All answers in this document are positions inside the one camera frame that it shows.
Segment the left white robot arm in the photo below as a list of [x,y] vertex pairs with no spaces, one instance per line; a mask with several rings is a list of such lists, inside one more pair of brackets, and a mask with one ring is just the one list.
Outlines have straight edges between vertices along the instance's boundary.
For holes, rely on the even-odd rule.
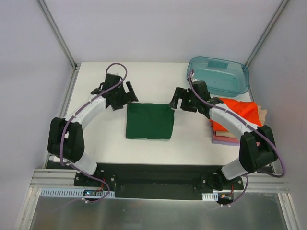
[[76,111],[64,118],[55,117],[51,120],[48,152],[64,163],[70,163],[79,171],[85,172],[84,179],[90,186],[99,185],[102,176],[99,173],[98,164],[85,153],[83,131],[98,114],[108,107],[115,111],[138,101],[131,82],[126,82],[126,86],[127,92],[121,76],[107,74],[105,81],[91,92],[88,100]]

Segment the green t shirt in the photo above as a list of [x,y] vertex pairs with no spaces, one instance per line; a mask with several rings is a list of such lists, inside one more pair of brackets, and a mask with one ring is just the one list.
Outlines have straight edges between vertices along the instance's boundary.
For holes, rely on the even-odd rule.
[[163,103],[130,103],[127,107],[127,139],[169,140],[175,112]]

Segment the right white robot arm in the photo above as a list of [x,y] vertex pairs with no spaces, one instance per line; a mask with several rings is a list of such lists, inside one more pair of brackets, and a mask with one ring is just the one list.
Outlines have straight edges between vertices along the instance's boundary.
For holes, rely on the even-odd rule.
[[170,108],[198,112],[217,122],[240,142],[238,158],[221,167],[216,184],[221,189],[232,185],[233,179],[254,173],[278,159],[272,130],[258,126],[231,110],[218,97],[211,97],[204,81],[190,83],[188,89],[177,87]]

